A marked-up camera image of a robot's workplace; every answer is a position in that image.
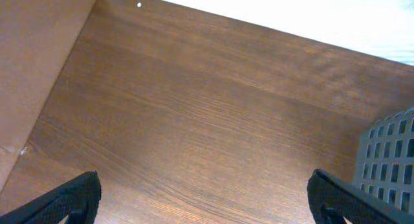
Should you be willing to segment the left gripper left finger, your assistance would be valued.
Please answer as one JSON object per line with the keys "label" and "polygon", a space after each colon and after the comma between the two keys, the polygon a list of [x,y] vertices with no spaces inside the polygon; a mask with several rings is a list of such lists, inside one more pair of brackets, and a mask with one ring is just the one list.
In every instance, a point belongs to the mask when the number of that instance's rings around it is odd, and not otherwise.
{"label": "left gripper left finger", "polygon": [[101,197],[97,172],[85,172],[2,215],[1,223],[94,223]]}

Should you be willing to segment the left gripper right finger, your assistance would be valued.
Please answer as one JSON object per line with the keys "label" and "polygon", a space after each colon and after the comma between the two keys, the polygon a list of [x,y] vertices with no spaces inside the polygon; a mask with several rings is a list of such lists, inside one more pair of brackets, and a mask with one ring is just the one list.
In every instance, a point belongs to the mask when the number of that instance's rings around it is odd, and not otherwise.
{"label": "left gripper right finger", "polygon": [[345,183],[326,171],[313,171],[307,185],[316,223],[413,223],[413,215]]}

